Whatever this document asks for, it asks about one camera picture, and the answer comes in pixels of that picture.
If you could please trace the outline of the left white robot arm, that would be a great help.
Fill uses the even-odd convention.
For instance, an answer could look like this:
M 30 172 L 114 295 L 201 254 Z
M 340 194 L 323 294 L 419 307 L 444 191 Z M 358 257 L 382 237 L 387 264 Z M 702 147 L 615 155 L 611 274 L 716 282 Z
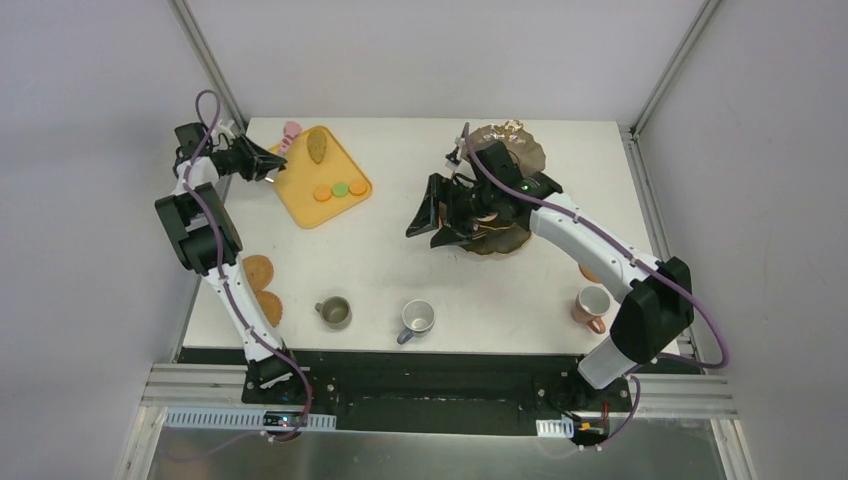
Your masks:
M 179 126 L 175 135 L 177 185 L 155 201 L 155 211 L 182 266 L 210 285 L 224 305 L 244 350 L 248 384 L 293 404 L 304 394 L 305 378 L 249 285 L 241 238 L 215 188 L 231 175 L 261 181 L 286 160 L 243 134 L 216 149 L 212 131 L 201 122 Z

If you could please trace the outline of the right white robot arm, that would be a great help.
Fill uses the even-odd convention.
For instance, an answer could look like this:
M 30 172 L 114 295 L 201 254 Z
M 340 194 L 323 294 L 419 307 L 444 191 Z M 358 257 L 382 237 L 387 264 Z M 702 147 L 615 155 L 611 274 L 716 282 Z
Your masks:
M 466 246 L 485 236 L 482 223 L 491 216 L 549 241 L 594 275 L 619 309 L 609 336 L 579 361 L 567 393 L 576 407 L 595 408 L 614 380 L 657 358 L 691 325 L 688 265 L 677 258 L 661 261 L 626 244 L 580 213 L 546 174 L 523 175 L 501 141 L 473 147 L 462 142 L 448 158 L 456 162 L 461 153 L 473 178 L 431 174 L 406 236 L 428 233 L 433 248 Z

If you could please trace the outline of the pink handled metal tongs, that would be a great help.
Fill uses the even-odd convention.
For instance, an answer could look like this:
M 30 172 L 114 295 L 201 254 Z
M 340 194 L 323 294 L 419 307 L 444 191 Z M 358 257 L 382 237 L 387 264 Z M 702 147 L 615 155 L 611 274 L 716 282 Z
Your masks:
M 282 139 L 274 146 L 269 148 L 269 152 L 275 156 L 285 159 L 285 155 L 291 148 L 294 141 L 302 133 L 303 127 L 294 121 L 287 121 L 283 128 Z M 269 183 L 274 183 L 280 171 L 285 169 L 286 162 L 280 166 L 271 169 L 265 176 L 265 180 Z

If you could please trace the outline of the pink frosted donut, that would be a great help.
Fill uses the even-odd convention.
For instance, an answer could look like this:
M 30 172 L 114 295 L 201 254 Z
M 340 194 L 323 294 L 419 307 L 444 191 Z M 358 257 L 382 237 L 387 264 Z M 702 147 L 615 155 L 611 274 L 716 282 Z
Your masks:
M 497 213 L 490 213 L 481 217 L 478 217 L 476 221 L 478 223 L 488 223 L 494 221 L 498 217 Z

